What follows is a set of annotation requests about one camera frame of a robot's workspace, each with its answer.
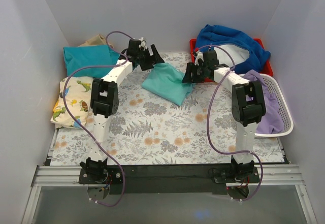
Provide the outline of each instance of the dinosaur print fabric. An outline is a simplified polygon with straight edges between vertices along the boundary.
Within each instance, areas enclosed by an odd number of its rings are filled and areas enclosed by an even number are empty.
[[[60,94],[59,99],[53,109],[53,115],[51,122],[55,124],[56,128],[67,127],[70,129],[80,128],[67,112],[63,103],[63,88],[66,83],[66,79],[62,79],[60,82]],[[91,77],[72,77],[69,80],[67,89],[65,91],[67,105],[72,114],[78,119],[82,125],[86,125],[88,117],[88,108],[90,106],[91,97]]]

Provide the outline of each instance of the cable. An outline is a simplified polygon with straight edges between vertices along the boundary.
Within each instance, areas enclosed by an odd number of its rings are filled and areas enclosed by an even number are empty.
[[[248,184],[249,184],[249,177],[247,177],[247,183],[246,183],[245,187],[247,187]]]
[[[130,39],[132,39],[131,36],[121,32],[121,31],[113,31],[113,32],[110,32],[107,36],[106,36],[106,43],[108,45],[108,36],[111,35],[111,34],[114,34],[114,33],[120,33],[120,34],[123,34],[127,37],[129,37]],[[102,201],[98,201],[98,200],[95,200],[93,198],[90,198],[91,200],[93,200],[95,203],[99,203],[101,205],[105,205],[107,207],[113,207],[113,206],[116,206],[122,199],[123,197],[123,194],[125,192],[125,173],[124,173],[124,170],[122,168],[122,166],[120,165],[120,163],[114,158],[112,157],[109,153],[106,152],[106,150],[101,146],[101,144],[97,141],[97,139],[95,138],[95,136],[85,127],[83,126],[75,117],[74,115],[71,113],[71,111],[69,110],[68,108],[68,105],[67,105],[67,101],[66,101],[66,89],[67,89],[67,85],[68,85],[68,82],[69,80],[73,77],[73,75],[75,75],[77,72],[81,71],[81,70],[84,70],[84,69],[89,69],[89,68],[114,68],[114,67],[119,67],[119,66],[122,66],[124,65],[128,60],[127,60],[127,56],[122,54],[122,53],[119,53],[117,52],[116,50],[114,50],[113,48],[110,47],[110,49],[112,49],[114,52],[118,53],[119,55],[122,55],[125,57],[125,62],[119,64],[119,65],[107,65],[107,66],[86,66],[86,67],[83,67],[83,68],[79,68],[77,70],[75,70],[73,73],[71,73],[67,80],[66,80],[66,83],[64,84],[64,88],[63,88],[63,103],[64,103],[64,106],[66,107],[66,110],[67,112],[69,113],[69,115],[71,116],[71,118],[82,128],[84,129],[90,136],[91,138],[95,141],[96,145],[99,147],[99,149],[101,149],[102,152],[104,152],[108,158],[110,158],[113,162],[115,162],[117,164],[117,166],[119,167],[120,171],[121,171],[121,174],[122,174],[122,179],[123,179],[123,184],[122,184],[122,192],[121,192],[121,195],[119,197],[119,199],[114,203],[114,204],[107,204],[105,202],[102,202]]]
[[[230,60],[232,61],[233,65],[234,65],[234,66],[231,68],[231,71],[232,71],[233,69],[235,69],[236,64],[235,64],[235,62],[234,62],[234,59],[231,57],[231,55],[230,55],[230,54],[229,54],[225,49],[223,49],[223,48],[221,48],[221,47],[219,47],[219,46],[217,46],[217,45],[205,45],[205,46],[202,46],[202,47],[200,47],[200,48],[197,48],[196,51],[197,51],[197,50],[200,50],[200,49],[202,49],[202,48],[205,48],[205,47],[210,47],[210,46],[215,47],[215,48],[218,48],[218,49],[222,50],[223,52],[225,52],[225,53],[229,56]],[[211,148],[212,148],[214,151],[218,152],[219,154],[223,154],[223,155],[232,155],[232,154],[240,154],[240,153],[249,153],[249,154],[255,156],[255,158],[258,160],[258,163],[259,163],[259,165],[261,166],[261,177],[260,177],[260,179],[259,179],[259,183],[258,183],[258,185],[257,185],[257,187],[256,187],[256,189],[255,189],[255,191],[254,191],[254,192],[253,192],[249,197],[247,197],[247,198],[245,198],[245,199],[243,199],[243,200],[241,200],[241,199],[240,199],[240,200],[237,200],[237,201],[247,201],[247,200],[250,200],[250,199],[251,199],[251,198],[252,198],[252,197],[257,193],[257,191],[259,190],[259,188],[260,188],[260,186],[261,186],[262,180],[263,180],[263,174],[264,174],[264,172],[263,172],[263,166],[262,166],[262,162],[261,162],[260,158],[259,158],[259,157],[258,157],[258,156],[253,152],[253,151],[249,151],[249,150],[239,150],[239,151],[235,151],[235,152],[222,152],[222,151],[218,150],[216,147],[214,147],[214,145],[213,145],[213,143],[212,143],[212,141],[211,141],[210,130],[209,130],[209,124],[210,124],[209,121],[210,121],[211,108],[212,108],[212,104],[213,104],[213,101],[214,101],[215,95],[217,94],[218,89],[220,88],[222,82],[225,80],[226,76],[228,76],[229,73],[230,73],[230,71],[228,71],[228,72],[224,75],[224,77],[220,80],[220,82],[218,83],[216,89],[215,89],[214,92],[213,92],[213,95],[212,95],[212,98],[211,98],[211,101],[210,101],[210,104],[209,104],[209,108],[208,108],[208,114],[207,114],[207,136],[208,136],[208,141],[209,141],[209,144],[210,144]]]

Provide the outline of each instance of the white corner wall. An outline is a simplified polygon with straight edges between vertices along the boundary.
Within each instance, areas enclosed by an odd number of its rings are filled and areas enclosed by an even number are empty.
[[[263,41],[294,118],[282,139],[300,165],[318,223],[325,223],[325,0],[282,0]]]
[[[159,52],[188,51],[207,23],[261,37],[281,0],[46,0],[65,38],[76,46],[97,33],[146,37]],[[112,36],[122,49],[127,38]]]
[[[53,136],[68,43],[45,0],[0,0],[0,222],[20,223]]]

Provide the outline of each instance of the beige cloth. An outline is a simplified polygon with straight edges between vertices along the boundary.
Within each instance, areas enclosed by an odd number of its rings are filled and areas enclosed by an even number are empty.
[[[96,46],[96,45],[106,45],[106,40],[103,35],[99,34],[95,37],[92,37],[91,39],[87,40],[82,45],[79,45],[78,47],[85,47],[85,46]]]

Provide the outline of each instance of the floral pattern surface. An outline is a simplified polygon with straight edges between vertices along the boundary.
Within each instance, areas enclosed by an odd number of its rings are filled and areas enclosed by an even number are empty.
[[[190,61],[188,53],[161,56],[182,72]],[[179,107],[141,87],[149,72],[137,67],[121,83],[119,109],[113,116],[108,139],[102,142],[107,152],[123,165],[229,163],[230,156],[216,153],[207,140],[207,109],[216,83],[195,85]],[[91,112],[86,126],[93,132]],[[216,148],[235,151],[231,93],[222,86],[213,102],[210,134]],[[93,146],[85,131],[60,129],[51,165],[79,165]],[[255,138],[254,151],[263,162],[284,161],[277,138]]]

